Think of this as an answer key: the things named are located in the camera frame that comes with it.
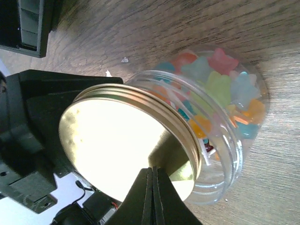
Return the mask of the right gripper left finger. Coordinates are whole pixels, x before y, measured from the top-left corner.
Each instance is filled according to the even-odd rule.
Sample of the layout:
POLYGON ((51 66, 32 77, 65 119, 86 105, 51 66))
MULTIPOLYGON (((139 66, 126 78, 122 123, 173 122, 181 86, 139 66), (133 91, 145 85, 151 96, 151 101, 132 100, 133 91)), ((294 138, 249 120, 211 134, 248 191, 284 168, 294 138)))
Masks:
POLYGON ((152 169, 142 169, 125 200, 106 222, 107 225, 151 225, 153 179, 152 169))

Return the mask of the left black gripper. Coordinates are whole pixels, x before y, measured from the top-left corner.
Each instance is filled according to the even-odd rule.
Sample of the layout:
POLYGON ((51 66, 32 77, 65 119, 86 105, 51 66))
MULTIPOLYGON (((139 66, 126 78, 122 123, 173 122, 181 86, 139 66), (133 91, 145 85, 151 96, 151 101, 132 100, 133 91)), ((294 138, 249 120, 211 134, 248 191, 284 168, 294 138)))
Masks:
POLYGON ((57 199, 55 176, 74 170, 59 138, 63 112, 84 89, 119 77, 26 70, 0 77, 0 192, 39 214, 57 199))

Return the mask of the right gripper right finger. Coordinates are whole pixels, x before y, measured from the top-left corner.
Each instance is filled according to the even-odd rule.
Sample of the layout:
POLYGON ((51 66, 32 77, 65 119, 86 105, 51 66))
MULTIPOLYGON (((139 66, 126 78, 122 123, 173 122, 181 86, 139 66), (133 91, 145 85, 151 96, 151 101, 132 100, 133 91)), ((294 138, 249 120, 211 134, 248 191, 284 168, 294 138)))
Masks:
POLYGON ((166 172, 153 167, 153 224, 201 225, 179 197, 166 172))

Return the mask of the black candy bin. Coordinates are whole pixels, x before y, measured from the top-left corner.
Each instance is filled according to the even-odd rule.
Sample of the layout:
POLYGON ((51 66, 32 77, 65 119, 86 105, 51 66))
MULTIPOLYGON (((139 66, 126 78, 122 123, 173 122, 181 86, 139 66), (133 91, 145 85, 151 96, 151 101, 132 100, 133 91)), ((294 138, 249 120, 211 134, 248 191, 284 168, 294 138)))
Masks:
POLYGON ((1 0, 1 49, 45 57, 54 4, 54 0, 1 0))

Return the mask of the cream jar lid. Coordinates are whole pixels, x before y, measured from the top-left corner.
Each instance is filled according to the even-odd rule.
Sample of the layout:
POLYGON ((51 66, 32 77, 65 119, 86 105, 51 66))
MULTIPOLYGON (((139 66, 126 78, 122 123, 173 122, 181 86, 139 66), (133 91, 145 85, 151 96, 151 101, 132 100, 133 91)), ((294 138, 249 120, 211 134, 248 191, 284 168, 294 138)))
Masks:
POLYGON ((169 104, 139 88, 85 89, 62 114, 59 137, 74 168, 121 202, 143 168, 164 169, 182 200, 200 173, 200 145, 191 127, 169 104))

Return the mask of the clear plastic jar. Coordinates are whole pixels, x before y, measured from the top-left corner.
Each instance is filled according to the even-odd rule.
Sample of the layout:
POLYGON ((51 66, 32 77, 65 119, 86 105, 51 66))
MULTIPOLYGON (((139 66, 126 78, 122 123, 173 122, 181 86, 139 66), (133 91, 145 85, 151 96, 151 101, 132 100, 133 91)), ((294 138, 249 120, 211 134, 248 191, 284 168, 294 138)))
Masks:
POLYGON ((172 106, 200 144, 201 170, 188 203, 220 200, 239 177, 269 108, 263 77, 218 45, 194 45, 133 75, 127 84, 172 106))

